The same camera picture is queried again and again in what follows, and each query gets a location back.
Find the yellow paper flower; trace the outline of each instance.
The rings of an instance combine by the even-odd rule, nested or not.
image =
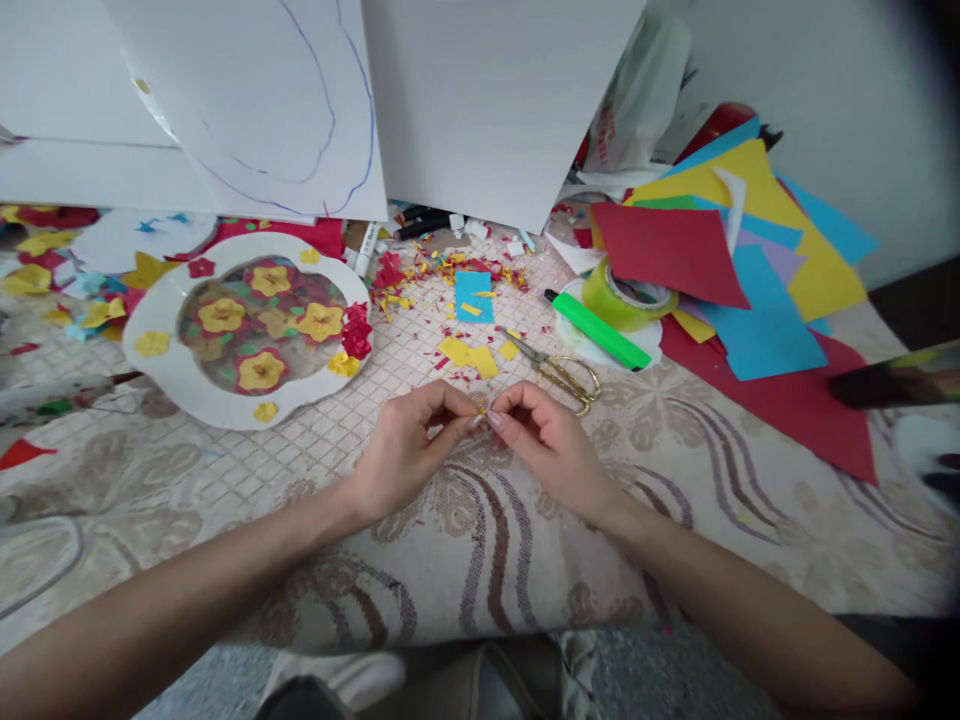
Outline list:
[[[253,419],[260,422],[270,422],[277,415],[277,406],[273,403],[260,403],[253,411]]]
[[[154,332],[152,330],[145,332],[140,339],[133,344],[142,357],[157,357],[166,355],[170,349],[170,333]]]
[[[197,317],[204,330],[219,333],[239,330],[246,314],[243,305],[236,300],[222,298],[200,308]]]
[[[327,363],[327,368],[337,375],[353,377],[360,372],[360,361],[350,357],[345,352],[339,352],[330,358],[330,362]]]
[[[343,308],[326,307],[320,303],[310,303],[307,311],[300,316],[297,330],[309,335],[316,342],[323,342],[331,335],[343,330]]]
[[[244,390],[269,390],[280,382],[280,376],[286,369],[282,360],[264,350],[240,363],[237,383]]]
[[[306,263],[307,265],[316,265],[320,262],[320,257],[320,253],[316,248],[310,248],[300,253],[300,262]]]
[[[250,287],[266,297],[290,289],[290,272],[286,265],[276,267],[258,267],[253,269],[253,282]]]

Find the light blue paper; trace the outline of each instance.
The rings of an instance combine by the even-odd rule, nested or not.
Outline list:
[[[817,230],[837,249],[848,265],[856,265],[880,247],[875,238],[867,235],[842,212],[814,197],[792,180],[780,175],[777,177],[790,189],[810,222],[817,226]]]
[[[723,219],[723,224],[727,224],[727,214],[730,212],[729,208],[724,207],[723,205],[718,205],[715,202],[709,200],[704,200],[703,198],[695,198],[697,205],[700,206],[701,210],[719,210],[720,216]],[[786,225],[778,225],[777,223],[772,223],[769,220],[764,220],[763,218],[758,218],[756,215],[744,215],[743,222],[740,223],[740,227],[743,230],[752,232],[754,235],[759,235],[762,238],[766,238],[770,242],[775,242],[777,245],[783,245],[784,247],[790,248],[793,251],[796,251],[800,247],[800,241],[803,240],[803,230],[798,228],[787,227]]]
[[[704,145],[693,155],[686,158],[683,162],[674,165],[662,177],[670,177],[684,170],[689,170],[697,165],[703,165],[714,158],[718,158],[728,150],[733,150],[738,145],[743,145],[748,140],[755,140],[760,136],[760,116],[752,117],[743,125],[734,128],[725,135],[721,135],[709,145]]]
[[[490,292],[490,273],[457,273],[457,320],[461,322],[493,322],[493,298],[477,298],[475,292]],[[460,306],[466,303],[480,310],[468,313]]]
[[[800,319],[763,249],[738,247],[733,264],[753,310],[712,303],[700,303],[700,307],[723,341],[737,379],[756,380],[826,365],[827,356]]]

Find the wall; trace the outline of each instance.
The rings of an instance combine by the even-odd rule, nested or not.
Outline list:
[[[665,0],[697,75],[660,143],[678,153],[719,102],[786,131],[775,170],[834,203],[881,250],[869,289],[960,254],[960,149],[923,32],[880,0]]]

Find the pen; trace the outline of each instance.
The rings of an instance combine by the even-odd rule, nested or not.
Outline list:
[[[631,372],[638,372],[650,364],[649,355],[585,308],[573,295],[546,290],[543,296],[550,301],[554,310]]]

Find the green tape roll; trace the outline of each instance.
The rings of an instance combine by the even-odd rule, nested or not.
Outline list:
[[[676,310],[679,302],[676,290],[616,280],[609,258],[593,269],[583,285],[583,304],[620,332],[642,330]]]

